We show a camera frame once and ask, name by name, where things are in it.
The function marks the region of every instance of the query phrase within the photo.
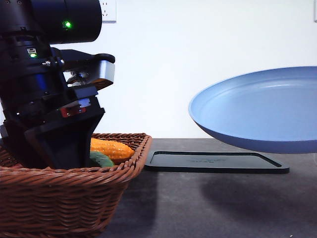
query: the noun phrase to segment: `black plastic housing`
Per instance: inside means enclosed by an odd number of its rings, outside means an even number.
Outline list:
[[[31,0],[31,3],[33,15],[50,44],[92,42],[100,34],[102,13],[98,0]],[[64,27],[66,21],[71,28]]]

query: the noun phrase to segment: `blue plate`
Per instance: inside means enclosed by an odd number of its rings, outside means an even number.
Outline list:
[[[317,152],[317,67],[259,71],[217,83],[189,113],[212,137],[269,153]]]

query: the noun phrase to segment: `brown woven basket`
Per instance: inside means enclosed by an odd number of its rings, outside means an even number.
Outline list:
[[[94,134],[122,142],[135,154],[112,168],[14,169],[0,147],[1,238],[93,238],[109,223],[131,179],[142,170],[152,138]]]

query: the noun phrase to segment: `dark gray table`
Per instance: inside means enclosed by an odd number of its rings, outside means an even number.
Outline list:
[[[246,151],[215,139],[154,139],[153,150]],[[265,154],[283,175],[142,171],[99,238],[317,238],[313,154]]]

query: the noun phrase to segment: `wall socket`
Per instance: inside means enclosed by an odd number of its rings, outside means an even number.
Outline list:
[[[103,23],[117,22],[116,0],[99,0],[103,14]]]

